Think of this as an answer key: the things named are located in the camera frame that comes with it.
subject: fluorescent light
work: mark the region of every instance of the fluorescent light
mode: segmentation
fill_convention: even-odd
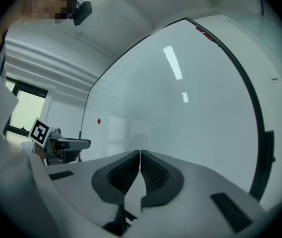
[[[166,58],[168,59],[170,65],[172,67],[172,70],[174,72],[176,79],[177,80],[182,79],[183,77],[182,77],[182,73],[181,73],[181,70],[180,70],[180,66],[179,66],[179,63],[176,59],[173,48],[171,46],[168,46],[168,47],[164,48],[163,51],[164,51]]]
[[[183,94],[183,101],[187,103],[189,99],[187,98],[187,93],[182,93]]]

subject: glass panel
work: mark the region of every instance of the glass panel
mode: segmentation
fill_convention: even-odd
[[[14,88],[14,86],[15,86],[15,83],[14,82],[12,82],[12,81],[6,81],[5,82],[5,85],[7,86],[7,88],[12,92],[13,91],[13,88]]]
[[[40,117],[45,102],[44,98],[18,91],[19,102],[13,111],[10,125],[30,130],[35,119]]]
[[[13,132],[10,132],[10,131],[6,132],[6,138],[7,138],[8,141],[13,142],[15,144],[20,144],[20,143],[26,142],[26,141],[32,141],[28,137],[24,137],[24,136],[21,136],[19,134],[16,134],[16,133],[13,133]]]

